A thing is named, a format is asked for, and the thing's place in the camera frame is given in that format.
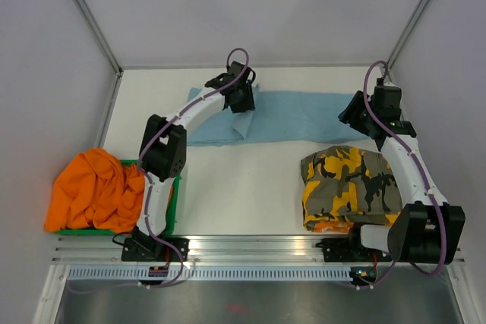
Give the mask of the light blue trousers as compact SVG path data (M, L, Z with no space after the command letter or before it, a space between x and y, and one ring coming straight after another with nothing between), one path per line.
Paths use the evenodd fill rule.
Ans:
M338 115L351 94L259 91L255 110L225 109L208 118L188 138L190 146L228 146L248 143L310 141L344 143L366 138L341 123Z

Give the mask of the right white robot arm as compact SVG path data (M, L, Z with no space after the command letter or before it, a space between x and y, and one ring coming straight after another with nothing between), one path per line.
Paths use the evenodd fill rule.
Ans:
M346 241L347 254L364 260L373 250L395 262L450 264L465 224L460 206L448 203L424 165L412 123L402 119L402 90L376 85L372 95L357 91L339 120L370 137L390 164L402 210L390 226L363 224Z

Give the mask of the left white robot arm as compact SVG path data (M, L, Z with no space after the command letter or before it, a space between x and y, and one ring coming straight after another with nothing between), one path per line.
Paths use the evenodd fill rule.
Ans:
M131 234L147 260L159 260L165 253L162 233L166 230L166 208L174 180L185 167L188 137L225 109L235 114L253 111L255 79L254 70L234 61L226 66L226 72L207 81L181 109L165 117L152 115L147 120L137 161L145 180L144 198Z

